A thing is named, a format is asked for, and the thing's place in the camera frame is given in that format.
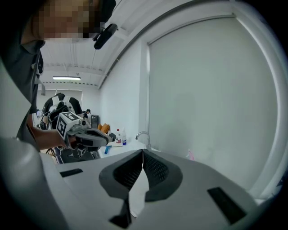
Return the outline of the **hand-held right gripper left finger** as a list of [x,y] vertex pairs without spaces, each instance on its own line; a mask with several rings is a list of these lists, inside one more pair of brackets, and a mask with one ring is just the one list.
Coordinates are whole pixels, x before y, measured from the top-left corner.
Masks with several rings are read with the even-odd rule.
[[125,162],[138,161],[142,150],[103,159],[55,165],[40,154],[45,190],[40,226],[47,230],[142,230],[144,217],[131,219],[129,191],[113,177]]

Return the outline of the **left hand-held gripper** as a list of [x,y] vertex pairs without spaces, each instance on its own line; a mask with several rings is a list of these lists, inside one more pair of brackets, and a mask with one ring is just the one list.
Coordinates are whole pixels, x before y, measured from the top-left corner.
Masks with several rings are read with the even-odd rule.
[[108,144],[109,136],[95,128],[87,128],[87,122],[80,116],[68,111],[60,113],[56,130],[66,145],[70,145],[70,137],[75,136],[79,145],[86,147],[102,147]]

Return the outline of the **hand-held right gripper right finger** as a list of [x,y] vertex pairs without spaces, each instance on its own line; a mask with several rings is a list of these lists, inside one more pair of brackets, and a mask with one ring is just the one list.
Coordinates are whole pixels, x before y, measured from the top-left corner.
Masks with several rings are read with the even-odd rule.
[[134,230],[224,230],[256,208],[253,198],[213,168],[143,151],[149,189]]

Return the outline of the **person's left hand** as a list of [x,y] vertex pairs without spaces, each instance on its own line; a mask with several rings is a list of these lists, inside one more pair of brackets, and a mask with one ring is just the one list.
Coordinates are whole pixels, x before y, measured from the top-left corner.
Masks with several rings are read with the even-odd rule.
[[73,135],[73,136],[67,135],[65,137],[64,142],[65,142],[65,148],[68,148],[71,150],[74,150],[77,148],[77,141],[76,141],[75,135]]

